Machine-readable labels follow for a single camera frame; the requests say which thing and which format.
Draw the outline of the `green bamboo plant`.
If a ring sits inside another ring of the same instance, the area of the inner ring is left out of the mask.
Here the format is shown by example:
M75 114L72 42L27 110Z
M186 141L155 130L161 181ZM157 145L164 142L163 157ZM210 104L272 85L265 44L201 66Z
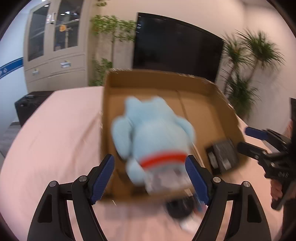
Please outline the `green bamboo plant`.
M105 15L108 1L92 1L89 14L87 71L89 86L103 86L104 76L114 68L117 43L128 45L135 40L136 22Z

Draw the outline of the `grey glass door cabinet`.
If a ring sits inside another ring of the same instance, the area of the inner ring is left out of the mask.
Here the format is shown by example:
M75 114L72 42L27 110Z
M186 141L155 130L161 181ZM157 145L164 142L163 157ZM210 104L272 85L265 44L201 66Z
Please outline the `grey glass door cabinet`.
M23 44L28 92L86 87L91 1L42 1L30 10Z

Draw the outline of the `brown cardboard box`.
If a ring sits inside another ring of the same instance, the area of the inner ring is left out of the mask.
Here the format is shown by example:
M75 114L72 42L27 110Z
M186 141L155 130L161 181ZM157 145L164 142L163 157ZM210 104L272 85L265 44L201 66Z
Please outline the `brown cardboard box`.
M115 170L105 201L183 196L191 187L184 161L206 168L213 144L244 141L239 119L218 86L205 78L154 70L109 70L105 75L101 155Z

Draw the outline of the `black side table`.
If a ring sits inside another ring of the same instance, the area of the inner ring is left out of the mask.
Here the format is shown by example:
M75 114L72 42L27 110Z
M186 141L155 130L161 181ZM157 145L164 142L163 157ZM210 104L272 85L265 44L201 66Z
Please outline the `black side table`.
M31 117L37 108L53 93L54 91L33 91L23 96L15 102L16 113L20 126Z

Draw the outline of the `green palm plant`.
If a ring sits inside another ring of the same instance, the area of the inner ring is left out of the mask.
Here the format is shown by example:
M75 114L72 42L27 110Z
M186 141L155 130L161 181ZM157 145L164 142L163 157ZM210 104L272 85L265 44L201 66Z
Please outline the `green palm plant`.
M222 92L243 120L248 119L252 108L260 100L255 86L259 70L273 73L284 65L283 54L276 43L262 30L246 29L223 36L222 59L224 80Z

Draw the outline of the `black television screen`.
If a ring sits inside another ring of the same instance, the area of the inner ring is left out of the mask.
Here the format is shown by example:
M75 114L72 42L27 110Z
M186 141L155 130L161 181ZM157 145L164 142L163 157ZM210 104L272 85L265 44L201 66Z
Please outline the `black television screen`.
M138 13L132 67L183 73L215 82L223 45L222 38L195 25Z

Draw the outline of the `blue plush toy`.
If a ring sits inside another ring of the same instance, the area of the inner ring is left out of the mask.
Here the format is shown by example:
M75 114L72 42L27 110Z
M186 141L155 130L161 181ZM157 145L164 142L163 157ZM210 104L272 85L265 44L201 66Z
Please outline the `blue plush toy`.
M112 122L111 135L126 161L129 179L137 186L144 185L147 171L185 166L196 140L191 123L159 96L143 101L127 97L124 114Z

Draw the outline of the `black product box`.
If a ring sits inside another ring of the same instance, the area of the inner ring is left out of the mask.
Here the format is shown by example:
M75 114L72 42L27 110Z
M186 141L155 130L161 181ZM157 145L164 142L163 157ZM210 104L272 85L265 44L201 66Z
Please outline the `black product box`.
M213 175L228 172L239 164L236 149L229 138L213 143L206 148L206 153Z

